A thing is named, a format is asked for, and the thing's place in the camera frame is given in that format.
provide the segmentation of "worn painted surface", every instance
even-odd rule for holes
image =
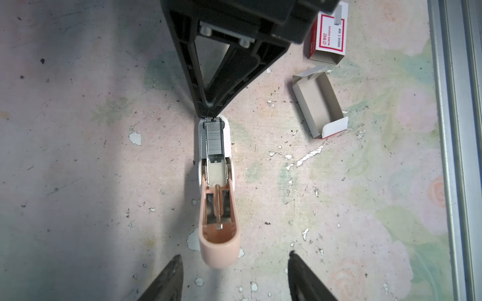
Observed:
[[[301,45],[226,108],[242,235],[223,271],[190,236],[197,120],[158,1],[0,14],[0,299],[135,300],[180,253],[184,300],[290,300],[292,249],[340,301],[452,299],[425,2],[350,2],[329,75],[348,131],[311,138]]]

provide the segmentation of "open cardboard box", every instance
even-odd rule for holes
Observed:
[[[326,72],[318,66],[293,76],[293,91],[313,138],[326,138],[348,128],[348,117],[336,98]]]

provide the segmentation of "metal bolt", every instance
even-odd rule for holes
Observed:
[[[246,41],[245,39],[240,39],[240,45],[241,47],[244,47],[244,48],[249,48],[249,41]]]
[[[210,37],[213,35],[213,30],[210,27],[201,26],[200,33],[205,37]]]

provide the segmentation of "red and white box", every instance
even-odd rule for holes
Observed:
[[[311,28],[309,58],[338,64],[347,50],[348,3],[340,1],[332,14],[318,13]]]

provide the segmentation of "red label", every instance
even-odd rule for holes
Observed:
[[[345,19],[341,19],[341,23],[341,25],[335,25],[334,17],[321,15],[319,47],[343,52],[345,47]]]
[[[316,17],[315,23],[313,23],[313,26],[311,27],[311,42],[309,44],[309,56],[310,57],[315,53],[317,25],[318,25],[318,17]]]

